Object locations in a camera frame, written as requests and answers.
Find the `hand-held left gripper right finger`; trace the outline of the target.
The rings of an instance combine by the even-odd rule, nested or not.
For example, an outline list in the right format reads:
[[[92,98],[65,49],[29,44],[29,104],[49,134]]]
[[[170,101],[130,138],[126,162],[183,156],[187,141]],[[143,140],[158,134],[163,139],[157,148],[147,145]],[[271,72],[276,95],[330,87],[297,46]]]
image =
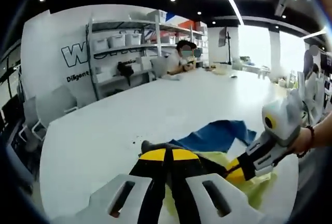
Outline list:
[[[259,223],[262,214],[247,196],[217,173],[208,173],[199,157],[171,151],[170,189],[180,223]]]

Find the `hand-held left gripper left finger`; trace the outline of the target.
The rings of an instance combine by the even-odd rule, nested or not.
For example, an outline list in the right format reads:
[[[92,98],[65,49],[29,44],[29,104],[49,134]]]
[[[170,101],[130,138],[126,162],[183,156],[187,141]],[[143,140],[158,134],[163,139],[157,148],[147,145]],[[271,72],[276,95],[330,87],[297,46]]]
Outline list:
[[[87,207],[52,223],[158,223],[167,180],[165,152],[142,154],[129,174],[119,174],[95,191]]]

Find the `person's right hand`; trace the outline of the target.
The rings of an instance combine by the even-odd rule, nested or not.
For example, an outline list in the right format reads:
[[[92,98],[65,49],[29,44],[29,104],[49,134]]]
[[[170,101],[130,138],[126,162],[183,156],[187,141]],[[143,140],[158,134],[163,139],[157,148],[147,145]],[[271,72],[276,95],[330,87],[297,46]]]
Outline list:
[[[311,130],[308,128],[301,128],[298,137],[292,143],[290,150],[297,155],[303,157],[311,147]]]

